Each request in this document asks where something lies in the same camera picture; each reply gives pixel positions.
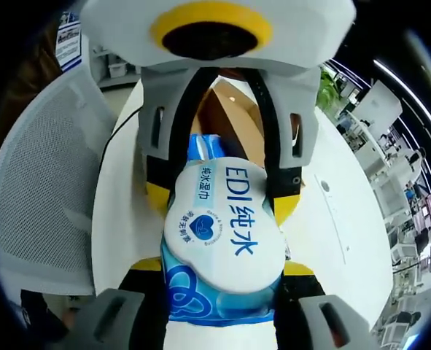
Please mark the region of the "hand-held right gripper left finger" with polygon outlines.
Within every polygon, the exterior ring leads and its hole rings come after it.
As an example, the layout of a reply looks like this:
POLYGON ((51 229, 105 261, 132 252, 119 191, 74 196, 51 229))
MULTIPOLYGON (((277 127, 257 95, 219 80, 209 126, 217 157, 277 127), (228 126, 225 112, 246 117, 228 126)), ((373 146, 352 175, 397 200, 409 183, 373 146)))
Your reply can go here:
POLYGON ((168 304, 159 257, 131 266, 117 289, 86 304, 63 339, 64 349, 162 349, 168 304))

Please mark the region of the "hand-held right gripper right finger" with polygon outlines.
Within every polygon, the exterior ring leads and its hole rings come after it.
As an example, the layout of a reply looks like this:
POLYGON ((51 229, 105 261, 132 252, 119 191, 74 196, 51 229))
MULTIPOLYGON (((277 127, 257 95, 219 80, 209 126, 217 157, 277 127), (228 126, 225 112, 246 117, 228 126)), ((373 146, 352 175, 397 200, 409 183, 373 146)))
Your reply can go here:
POLYGON ((279 349, 369 349, 367 321, 337 295, 324 292, 314 272, 286 261, 275 294, 279 349))

